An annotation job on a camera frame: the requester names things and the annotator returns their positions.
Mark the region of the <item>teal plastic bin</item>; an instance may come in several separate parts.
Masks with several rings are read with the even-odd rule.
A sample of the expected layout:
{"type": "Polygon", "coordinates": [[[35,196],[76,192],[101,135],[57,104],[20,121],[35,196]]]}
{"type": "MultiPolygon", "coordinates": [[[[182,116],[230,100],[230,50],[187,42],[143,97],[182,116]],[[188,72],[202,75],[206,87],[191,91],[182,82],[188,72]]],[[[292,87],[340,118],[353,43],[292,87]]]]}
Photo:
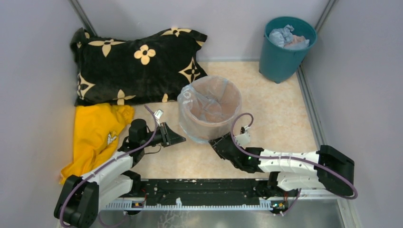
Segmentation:
{"type": "Polygon", "coordinates": [[[264,41],[259,59],[259,72],[265,78],[277,84],[286,81],[298,69],[316,41],[317,32],[308,22],[287,16],[272,19],[265,25],[264,41]],[[269,40],[269,33],[273,29],[284,28],[286,25],[294,27],[292,32],[294,35],[304,36],[309,39],[309,47],[302,50],[288,50],[274,45],[269,40]]]}

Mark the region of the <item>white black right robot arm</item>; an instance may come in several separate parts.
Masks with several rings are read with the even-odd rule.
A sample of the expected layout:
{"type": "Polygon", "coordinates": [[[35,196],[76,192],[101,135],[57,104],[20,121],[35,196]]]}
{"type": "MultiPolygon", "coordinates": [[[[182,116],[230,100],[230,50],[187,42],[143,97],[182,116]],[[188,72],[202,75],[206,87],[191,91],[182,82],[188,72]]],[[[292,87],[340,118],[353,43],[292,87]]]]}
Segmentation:
{"type": "Polygon", "coordinates": [[[268,191],[274,196],[294,189],[325,189],[345,199],[355,199],[355,162],[329,145],[313,152],[277,152],[260,147],[246,147],[249,136],[232,139],[228,133],[209,144],[224,160],[247,173],[270,173],[268,191]]]}

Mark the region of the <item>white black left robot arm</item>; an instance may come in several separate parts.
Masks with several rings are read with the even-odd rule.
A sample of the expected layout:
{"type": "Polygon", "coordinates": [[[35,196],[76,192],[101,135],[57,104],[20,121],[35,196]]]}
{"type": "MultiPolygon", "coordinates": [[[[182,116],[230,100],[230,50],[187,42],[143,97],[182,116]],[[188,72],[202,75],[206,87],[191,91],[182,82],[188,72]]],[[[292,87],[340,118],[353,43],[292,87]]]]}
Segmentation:
{"type": "Polygon", "coordinates": [[[168,147],[183,143],[186,138],[174,132],[166,122],[148,129],[146,120],[135,119],[121,148],[99,167],[81,176],[69,176],[54,209],[54,217],[65,228],[89,228],[100,210],[118,197],[132,197],[142,192],[139,174],[133,168],[145,155],[148,146],[168,147]]]}

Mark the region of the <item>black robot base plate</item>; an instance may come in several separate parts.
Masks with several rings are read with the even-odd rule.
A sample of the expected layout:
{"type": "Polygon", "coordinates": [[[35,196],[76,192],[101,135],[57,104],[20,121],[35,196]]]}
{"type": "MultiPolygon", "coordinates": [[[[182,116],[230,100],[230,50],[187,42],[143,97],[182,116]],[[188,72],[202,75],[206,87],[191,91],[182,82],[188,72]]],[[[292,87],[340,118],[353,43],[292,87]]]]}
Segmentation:
{"type": "Polygon", "coordinates": [[[147,206],[171,206],[180,199],[184,206],[258,205],[260,199],[295,197],[263,179],[148,179],[137,180],[124,198],[146,198],[147,206]]]}

